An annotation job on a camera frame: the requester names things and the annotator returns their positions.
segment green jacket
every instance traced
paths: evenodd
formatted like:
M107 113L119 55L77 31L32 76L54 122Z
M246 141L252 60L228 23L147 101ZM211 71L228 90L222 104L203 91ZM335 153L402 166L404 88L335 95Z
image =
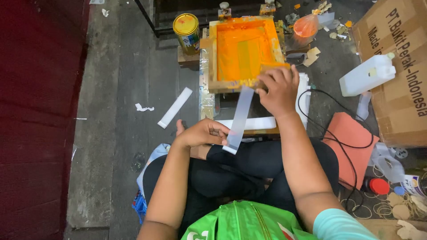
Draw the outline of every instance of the green jacket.
M187 228L182 240L288 239L311 240L291 212L256 202L222 205Z

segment orange plastic bag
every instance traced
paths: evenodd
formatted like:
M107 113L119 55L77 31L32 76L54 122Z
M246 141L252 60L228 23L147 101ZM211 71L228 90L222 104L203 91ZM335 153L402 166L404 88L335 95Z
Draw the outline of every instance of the orange plastic bag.
M310 14L298 19L293 27L292 49L299 49L307 46L316 36L319 20L317 14Z

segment black pants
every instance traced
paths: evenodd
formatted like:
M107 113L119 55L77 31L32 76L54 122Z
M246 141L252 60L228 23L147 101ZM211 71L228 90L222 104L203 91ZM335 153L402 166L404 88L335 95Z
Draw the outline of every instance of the black pants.
M325 143L310 139L335 195L338 195L338 159ZM147 203L165 163L166 155L155 159L143 176ZM265 190L265 179L273 179ZM236 155L214 145L206 161L190 158L187 203L179 237L189 225L216 210L218 198L246 199L290 211L297 216L295 201L283 170L280 141L241 143Z

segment red bottle cap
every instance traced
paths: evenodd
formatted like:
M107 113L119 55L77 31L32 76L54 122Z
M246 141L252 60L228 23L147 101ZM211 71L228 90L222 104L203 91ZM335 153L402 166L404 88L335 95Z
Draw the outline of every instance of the red bottle cap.
M372 179L369 182L369 188L375 193L375 194L387 194L390 191L389 184L384 179Z

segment wooden frame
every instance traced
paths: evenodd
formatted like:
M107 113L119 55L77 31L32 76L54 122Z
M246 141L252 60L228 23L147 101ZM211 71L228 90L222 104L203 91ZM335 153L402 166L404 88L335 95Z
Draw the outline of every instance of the wooden frame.
M272 57L276 63L284 63L283 54L280 48L279 39L275 30L275 25L273 22L273 17L271 16L254 16L254 17L245 17L245 18L232 18L229 21L212 21L209 23L209 43L211 44L209 51L209 92L210 93L231 93L231 92L240 92L243 85L249 87L256 87L258 84L257 79L239 79L236 81L218 81L217 80L217 25L226 24L230 21L239 21L239 22L250 22L250 21L267 21L265 23L266 31L271 34L270 43Z

